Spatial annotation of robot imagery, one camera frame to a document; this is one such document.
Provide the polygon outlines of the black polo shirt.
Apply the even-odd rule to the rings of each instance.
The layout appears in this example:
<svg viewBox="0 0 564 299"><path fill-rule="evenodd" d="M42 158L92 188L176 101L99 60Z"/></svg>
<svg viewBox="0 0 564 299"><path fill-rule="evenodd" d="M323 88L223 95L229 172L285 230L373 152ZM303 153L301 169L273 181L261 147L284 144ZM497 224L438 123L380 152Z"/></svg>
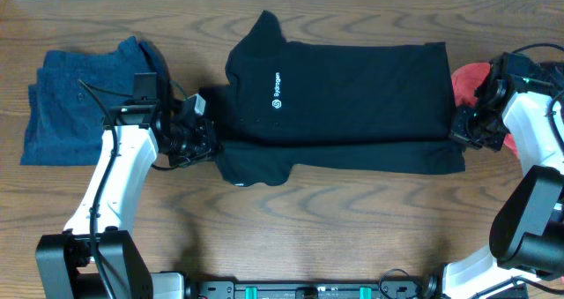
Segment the black polo shirt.
<svg viewBox="0 0 564 299"><path fill-rule="evenodd" d="M264 11L200 93L236 186L285 183L297 165L447 175L465 169L445 45L356 47L288 41Z"/></svg>

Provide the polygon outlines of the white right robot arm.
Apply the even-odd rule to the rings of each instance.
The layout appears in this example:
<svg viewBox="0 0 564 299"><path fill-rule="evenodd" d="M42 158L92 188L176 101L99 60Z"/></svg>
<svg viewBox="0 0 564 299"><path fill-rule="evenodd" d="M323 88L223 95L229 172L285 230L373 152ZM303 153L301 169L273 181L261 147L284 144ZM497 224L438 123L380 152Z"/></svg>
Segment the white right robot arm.
<svg viewBox="0 0 564 299"><path fill-rule="evenodd" d="M514 93L502 111L523 179L494 218L489 242L446 265L437 294L488 298L522 284L545 290L563 275L563 122L557 100Z"/></svg>

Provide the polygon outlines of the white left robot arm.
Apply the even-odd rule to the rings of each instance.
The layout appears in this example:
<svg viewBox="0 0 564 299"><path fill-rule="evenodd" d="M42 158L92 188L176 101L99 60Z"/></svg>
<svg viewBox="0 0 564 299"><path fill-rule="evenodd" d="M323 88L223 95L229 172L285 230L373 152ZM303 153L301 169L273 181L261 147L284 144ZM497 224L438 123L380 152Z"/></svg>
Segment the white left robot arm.
<svg viewBox="0 0 564 299"><path fill-rule="evenodd" d="M56 235L43 235L35 258L48 298L197 298L179 272L152 273L132 237L146 177L159 153L171 168L208 161L217 147L210 120L169 120L157 112L109 114L87 191Z"/></svg>

